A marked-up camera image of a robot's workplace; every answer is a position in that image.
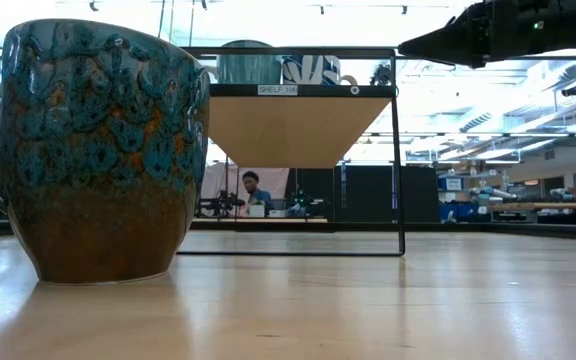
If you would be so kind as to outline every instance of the man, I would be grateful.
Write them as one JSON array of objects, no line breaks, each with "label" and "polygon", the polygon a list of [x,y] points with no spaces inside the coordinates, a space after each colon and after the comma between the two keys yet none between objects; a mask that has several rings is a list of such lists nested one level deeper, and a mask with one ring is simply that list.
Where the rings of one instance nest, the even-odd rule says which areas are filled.
[{"label": "man", "polygon": [[263,203],[265,205],[266,213],[268,213],[268,210],[273,209],[272,197],[270,196],[270,193],[257,188],[257,184],[259,184],[259,175],[257,175],[254,171],[246,171],[241,179],[244,182],[246,191],[248,191],[248,194],[250,194],[250,197],[248,198],[248,204],[254,205],[257,203]]}]

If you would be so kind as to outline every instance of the ceramic mug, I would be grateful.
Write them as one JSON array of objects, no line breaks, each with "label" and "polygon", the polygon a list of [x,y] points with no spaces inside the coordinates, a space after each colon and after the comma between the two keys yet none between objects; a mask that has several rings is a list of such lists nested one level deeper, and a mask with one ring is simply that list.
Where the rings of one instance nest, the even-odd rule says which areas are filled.
[{"label": "ceramic mug", "polygon": [[204,173],[209,82],[185,51],[80,20],[10,30],[0,85],[0,208],[39,278],[165,273]]},{"label": "ceramic mug", "polygon": [[357,85],[350,75],[341,75],[339,58],[332,55],[292,55],[283,62],[284,84],[340,85],[342,81]]},{"label": "ceramic mug", "polygon": [[[272,47],[255,40],[237,40],[222,47]],[[281,83],[281,58],[276,55],[220,55],[217,66],[206,66],[220,84]]]}]

